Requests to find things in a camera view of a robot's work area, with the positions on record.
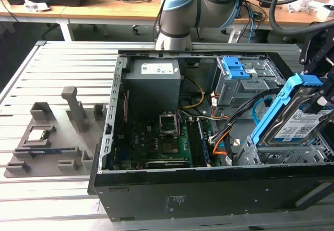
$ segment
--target sticker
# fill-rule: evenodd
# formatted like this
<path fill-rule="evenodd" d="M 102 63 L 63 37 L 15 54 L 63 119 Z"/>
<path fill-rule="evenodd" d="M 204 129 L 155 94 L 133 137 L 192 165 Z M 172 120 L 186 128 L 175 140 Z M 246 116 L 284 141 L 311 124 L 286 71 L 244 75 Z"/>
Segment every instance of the sticker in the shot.
<path fill-rule="evenodd" d="M 245 69 L 245 72 L 246 73 L 257 73 L 256 71 L 255 71 L 255 69 Z"/>
<path fill-rule="evenodd" d="M 303 113 L 298 109 L 289 118 L 281 130 L 276 134 L 276 141 L 294 142 L 303 139 L 319 125 L 319 122 L 325 120 L 326 115 L 333 111 L 333 107 L 321 110 L 317 114 Z"/>
<path fill-rule="evenodd" d="M 141 74 L 172 74 L 172 63 L 144 63 L 141 65 Z"/>
<path fill-rule="evenodd" d="M 211 103 L 212 103 L 213 107 L 216 107 L 217 106 L 217 99 L 216 98 L 212 98 L 211 99 Z"/>
<path fill-rule="evenodd" d="M 226 155 L 225 161 L 226 161 L 226 165 L 229 165 L 229 166 L 232 165 L 232 160 L 229 158 L 229 156 Z"/>
<path fill-rule="evenodd" d="M 166 213 L 175 213 L 175 211 L 180 208 L 181 205 L 185 203 L 186 196 L 168 196 L 165 200 L 164 209 Z"/>
<path fill-rule="evenodd" d="M 45 154 L 44 151 L 30 151 L 32 154 Z"/>

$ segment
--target blue drive bracket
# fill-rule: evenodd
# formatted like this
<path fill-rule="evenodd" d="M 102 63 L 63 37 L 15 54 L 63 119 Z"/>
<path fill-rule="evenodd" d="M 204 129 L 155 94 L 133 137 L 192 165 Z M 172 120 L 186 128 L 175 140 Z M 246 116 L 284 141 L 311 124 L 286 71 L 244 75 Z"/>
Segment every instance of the blue drive bracket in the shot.
<path fill-rule="evenodd" d="M 283 86 L 277 98 L 274 100 L 268 111 L 260 120 L 259 124 L 254 128 L 250 137 L 253 143 L 257 145 L 260 140 L 260 136 L 265 131 L 266 127 L 270 124 L 273 118 L 276 117 L 277 113 L 283 106 L 286 106 L 291 100 L 291 92 L 299 86 L 322 86 L 323 83 L 314 75 L 300 75 L 295 74 L 290 77 L 286 84 Z"/>
<path fill-rule="evenodd" d="M 230 79 L 250 79 L 246 73 L 243 63 L 237 57 L 223 57 L 223 67 L 229 73 Z"/>

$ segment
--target white label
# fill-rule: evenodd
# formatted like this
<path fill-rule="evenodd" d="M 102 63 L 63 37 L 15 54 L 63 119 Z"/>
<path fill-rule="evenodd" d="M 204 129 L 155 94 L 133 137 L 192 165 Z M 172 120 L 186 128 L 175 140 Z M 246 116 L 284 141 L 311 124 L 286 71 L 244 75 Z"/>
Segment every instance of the white label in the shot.
<path fill-rule="evenodd" d="M 321 117 L 332 112 L 329 110 L 321 110 L 317 114 L 303 113 L 298 109 L 285 123 L 282 129 L 276 134 L 275 138 L 281 138 L 281 141 L 289 142 L 296 138 L 305 138 L 319 124 Z"/>
<path fill-rule="evenodd" d="M 31 153 L 32 154 L 45 154 L 44 151 L 32 151 Z"/>
<path fill-rule="evenodd" d="M 172 74 L 172 63 L 144 63 L 141 65 L 141 74 Z"/>
<path fill-rule="evenodd" d="M 225 159 L 225 161 L 226 161 L 226 164 L 227 164 L 227 165 L 229 165 L 229 166 L 232 165 L 232 160 L 229 158 L 229 156 L 226 155 L 226 159 Z"/>
<path fill-rule="evenodd" d="M 246 73 L 255 73 L 256 74 L 256 71 L 254 69 L 245 69 L 245 72 Z"/>
<path fill-rule="evenodd" d="M 216 107 L 217 106 L 217 99 L 216 98 L 212 98 L 211 99 L 211 103 L 212 103 L 213 107 Z"/>

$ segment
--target blue latch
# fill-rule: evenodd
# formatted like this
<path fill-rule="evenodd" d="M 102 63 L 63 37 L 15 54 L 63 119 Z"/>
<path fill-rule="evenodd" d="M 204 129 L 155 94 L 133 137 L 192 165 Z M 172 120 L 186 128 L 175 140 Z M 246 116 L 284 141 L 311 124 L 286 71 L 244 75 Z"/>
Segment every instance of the blue latch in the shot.
<path fill-rule="evenodd" d="M 229 73 L 230 79 L 250 79 L 251 76 L 245 72 L 244 65 L 237 57 L 223 57 L 223 66 Z"/>

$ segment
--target aluminum extrusion table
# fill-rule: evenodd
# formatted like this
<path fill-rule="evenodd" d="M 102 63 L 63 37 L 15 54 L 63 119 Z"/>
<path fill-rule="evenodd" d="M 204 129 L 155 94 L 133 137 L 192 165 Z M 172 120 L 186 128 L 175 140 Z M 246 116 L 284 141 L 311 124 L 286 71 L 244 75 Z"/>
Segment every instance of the aluminum extrusion table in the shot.
<path fill-rule="evenodd" d="M 60 96 L 64 86 L 78 87 L 77 97 L 85 108 L 108 103 L 118 49 L 151 50 L 153 45 L 40 41 L 0 94 L 0 230 L 334 229 L 334 195 L 303 212 L 111 223 L 99 199 L 87 194 L 88 176 L 5 178 L 4 166 L 31 119 L 33 103 L 47 101 L 52 109 L 66 108 Z M 275 51 L 292 71 L 302 69 L 295 45 L 198 43 L 194 49 Z"/>

